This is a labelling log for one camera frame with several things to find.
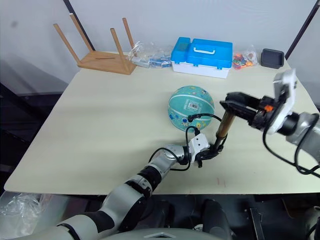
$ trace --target toolbox handle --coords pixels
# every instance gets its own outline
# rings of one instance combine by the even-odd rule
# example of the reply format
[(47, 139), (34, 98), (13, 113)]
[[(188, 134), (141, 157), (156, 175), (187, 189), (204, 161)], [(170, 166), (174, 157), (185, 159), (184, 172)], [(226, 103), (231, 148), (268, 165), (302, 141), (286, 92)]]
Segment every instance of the toolbox handle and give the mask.
[(216, 50), (213, 49), (212, 51), (205, 51), (205, 50), (197, 50), (197, 48), (194, 46), (193, 51), (196, 53), (202, 53), (202, 54), (215, 54)]

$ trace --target clear plastic wrap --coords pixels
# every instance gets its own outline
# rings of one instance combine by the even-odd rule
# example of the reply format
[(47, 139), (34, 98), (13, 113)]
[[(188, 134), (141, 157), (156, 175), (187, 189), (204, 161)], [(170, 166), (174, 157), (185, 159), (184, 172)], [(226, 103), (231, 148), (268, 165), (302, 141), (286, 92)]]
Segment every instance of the clear plastic wrap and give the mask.
[(51, 194), (20, 193), (1, 206), (0, 240), (32, 234), (51, 197)]
[(236, 51), (233, 53), (232, 65), (235, 69), (243, 69), (257, 64), (257, 52), (253, 45), (244, 51)]
[(153, 42), (138, 41), (129, 52), (128, 59), (144, 68), (168, 68), (172, 66), (173, 46), (157, 46)]

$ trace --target teal basketball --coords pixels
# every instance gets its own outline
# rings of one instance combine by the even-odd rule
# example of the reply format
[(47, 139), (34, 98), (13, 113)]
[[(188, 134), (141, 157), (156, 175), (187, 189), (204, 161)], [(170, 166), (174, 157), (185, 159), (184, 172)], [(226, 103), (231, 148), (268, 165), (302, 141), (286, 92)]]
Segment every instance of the teal basketball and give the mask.
[(203, 116), (188, 122), (188, 116), (193, 114), (214, 114), (215, 105), (210, 94), (198, 86), (183, 86), (169, 99), (168, 115), (172, 124), (182, 131), (188, 126), (195, 126), (199, 130), (208, 126), (212, 117)]

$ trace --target white wall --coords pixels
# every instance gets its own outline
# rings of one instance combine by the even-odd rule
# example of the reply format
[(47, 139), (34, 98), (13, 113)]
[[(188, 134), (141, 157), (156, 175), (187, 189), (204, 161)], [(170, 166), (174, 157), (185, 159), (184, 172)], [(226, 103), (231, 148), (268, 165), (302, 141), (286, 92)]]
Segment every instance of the white wall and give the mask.
[[(116, 50), (110, 28), (116, 29), (123, 50), (130, 49), (121, 19), (127, 17), (135, 41), (174, 45), (185, 36), (286, 52), (315, 4), (315, 0), (70, 2), (98, 51)], [(17, 94), (63, 91), (79, 68), (52, 24), (60, 25), (80, 58), (88, 52), (63, 0), (0, 3), (1, 82)]]
[(320, 107), (320, 10), (288, 59), (313, 102)]

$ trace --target white table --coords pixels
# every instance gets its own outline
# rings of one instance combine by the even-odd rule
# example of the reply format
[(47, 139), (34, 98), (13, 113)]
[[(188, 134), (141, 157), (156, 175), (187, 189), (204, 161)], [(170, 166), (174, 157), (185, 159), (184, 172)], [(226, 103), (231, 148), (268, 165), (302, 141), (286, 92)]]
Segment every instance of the white table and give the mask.
[[(273, 94), (272, 81), (289, 69), (262, 66), (232, 69), (227, 79), (137, 67), (131, 75), (81, 69), (69, 84), (36, 138), (5, 184), (7, 191), (105, 195), (138, 173), (155, 149), (185, 144), (167, 113), (168, 99), (179, 87), (196, 85), (219, 101), (228, 92), (261, 98)], [(298, 82), (298, 113), (317, 111)], [(211, 142), (219, 126), (215, 120), (202, 132)], [(267, 137), (270, 147), (292, 160), (295, 146), (285, 137)], [(303, 151), (305, 167), (315, 161)], [(263, 146), (262, 132), (236, 118), (218, 157), (185, 172), (170, 172), (157, 194), (286, 194), (319, 192), (320, 179), (302, 175), (272, 156)]]

